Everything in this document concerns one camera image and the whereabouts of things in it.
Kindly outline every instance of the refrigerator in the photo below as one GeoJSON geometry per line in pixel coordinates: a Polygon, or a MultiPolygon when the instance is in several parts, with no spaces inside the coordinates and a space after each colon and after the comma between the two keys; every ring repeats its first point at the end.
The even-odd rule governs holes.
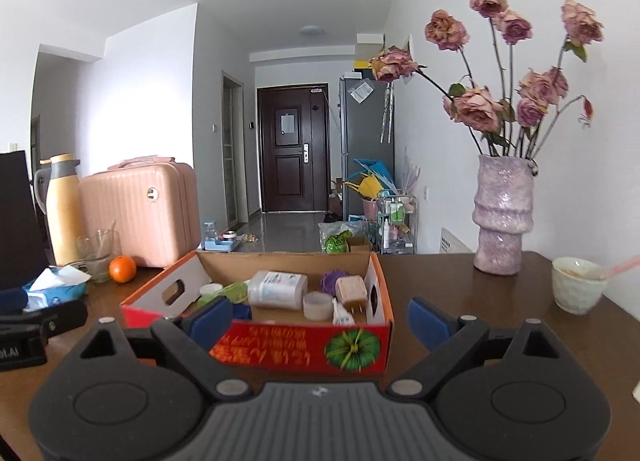
{"type": "MultiPolygon", "coordinates": [[[[362,167],[353,158],[376,160],[386,165],[389,173],[394,171],[394,131],[388,144],[388,120],[385,123],[385,138],[380,143],[382,117],[385,109],[386,82],[370,80],[374,88],[362,103],[351,96],[349,89],[360,83],[357,78],[340,79],[340,128],[342,130],[342,179],[347,178],[362,167]]],[[[342,218],[349,215],[363,215],[362,198],[346,185],[342,187],[342,218]]]]}

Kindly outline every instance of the pink spoon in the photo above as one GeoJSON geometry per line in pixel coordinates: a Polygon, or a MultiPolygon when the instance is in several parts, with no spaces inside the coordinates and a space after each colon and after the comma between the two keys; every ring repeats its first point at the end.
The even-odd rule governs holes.
{"type": "Polygon", "coordinates": [[[620,263],[617,266],[609,267],[605,269],[600,274],[600,280],[604,281],[606,279],[610,279],[616,275],[620,275],[620,273],[624,273],[625,271],[629,271],[630,269],[633,269],[634,267],[638,267],[638,266],[640,266],[640,255],[635,255],[634,257],[632,257],[628,261],[625,261],[624,263],[620,263]]]}

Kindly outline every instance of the plastic bag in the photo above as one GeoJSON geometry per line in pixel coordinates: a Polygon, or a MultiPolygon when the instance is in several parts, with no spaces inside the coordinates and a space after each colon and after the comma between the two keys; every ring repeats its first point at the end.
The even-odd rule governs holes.
{"type": "Polygon", "coordinates": [[[320,246],[325,253],[343,253],[348,250],[347,239],[359,235],[367,235],[368,221],[337,221],[335,223],[319,223],[320,246]]]}

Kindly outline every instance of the smoke detector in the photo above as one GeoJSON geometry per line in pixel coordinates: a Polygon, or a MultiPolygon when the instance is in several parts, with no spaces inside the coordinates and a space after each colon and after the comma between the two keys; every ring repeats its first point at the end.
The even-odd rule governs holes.
{"type": "Polygon", "coordinates": [[[320,26],[316,26],[314,24],[310,24],[308,26],[303,26],[300,28],[300,34],[305,37],[318,37],[319,35],[324,34],[324,29],[320,26]]]}

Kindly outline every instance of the wooden table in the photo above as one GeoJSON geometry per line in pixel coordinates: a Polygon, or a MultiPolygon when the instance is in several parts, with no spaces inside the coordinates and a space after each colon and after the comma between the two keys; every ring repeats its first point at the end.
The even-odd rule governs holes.
{"type": "MultiPolygon", "coordinates": [[[[613,421],[597,459],[640,459],[640,403],[632,396],[640,380],[640,322],[606,298],[587,316],[572,316],[560,310],[551,294],[550,262],[532,252],[525,253],[523,269],[516,277],[481,273],[473,268],[472,255],[384,256],[382,266],[396,318],[384,383],[426,354],[406,324],[406,307],[415,295],[454,316],[475,314],[497,327],[514,327],[526,317],[539,317],[574,352],[609,399],[613,421]]],[[[91,287],[90,322],[104,315],[120,317],[119,301],[154,273],[143,270],[129,284],[91,287]]],[[[22,461],[42,459],[29,433],[28,404],[84,331],[78,329],[53,338],[47,348],[46,365],[0,373],[0,433],[22,461]]],[[[241,374],[253,383],[283,378],[261,369],[244,369],[241,374]]]]}

